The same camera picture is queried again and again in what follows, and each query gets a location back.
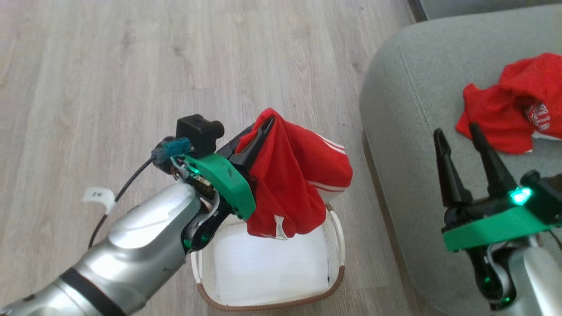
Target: robotic arm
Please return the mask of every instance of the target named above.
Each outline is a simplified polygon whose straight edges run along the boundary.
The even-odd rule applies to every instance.
[[[562,224],[562,174],[541,178],[532,170],[518,186],[480,128],[470,131],[488,179],[490,196],[480,200],[463,186],[443,132],[433,134],[445,245],[468,254],[478,289],[498,315],[562,315],[562,272],[538,238]]]
[[[0,308],[0,316],[125,316],[146,302],[209,244],[230,214],[246,220],[256,205],[248,171],[273,121],[235,154],[237,139],[219,152],[224,128],[200,115],[178,120],[176,137],[153,151],[154,164],[174,175],[163,189],[118,219],[109,234],[44,289]]]

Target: red cloth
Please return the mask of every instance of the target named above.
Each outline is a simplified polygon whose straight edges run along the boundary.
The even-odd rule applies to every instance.
[[[256,137],[256,129],[275,117],[250,174],[257,179],[256,210],[247,221],[254,236],[285,239],[306,234],[326,219],[323,198],[351,184],[353,171],[343,146],[283,120],[267,109],[236,152]]]
[[[470,138],[470,123],[478,123],[496,150],[528,152],[535,131],[562,138],[562,56],[544,53],[507,65],[497,85],[469,84],[463,98],[456,129]]]

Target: white cable label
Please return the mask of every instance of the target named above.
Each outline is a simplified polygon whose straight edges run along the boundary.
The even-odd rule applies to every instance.
[[[104,204],[106,207],[106,215],[111,214],[117,204],[115,202],[115,195],[113,194],[113,191],[97,187],[87,188],[84,193],[84,197],[82,198],[82,202],[97,202]]]

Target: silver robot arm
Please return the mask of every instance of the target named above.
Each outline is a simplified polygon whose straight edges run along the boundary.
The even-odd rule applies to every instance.
[[[0,316],[138,312],[185,263],[182,234],[208,214],[201,209],[187,183],[163,189],[117,220],[72,268],[37,293],[0,308]]]
[[[515,250],[509,271],[517,295],[498,316],[562,315],[562,271],[548,251],[538,246]]]

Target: black band on arm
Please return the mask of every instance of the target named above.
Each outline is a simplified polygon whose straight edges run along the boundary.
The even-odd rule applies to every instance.
[[[59,278],[82,294],[104,316],[127,316],[115,302],[74,268],[68,269]]]

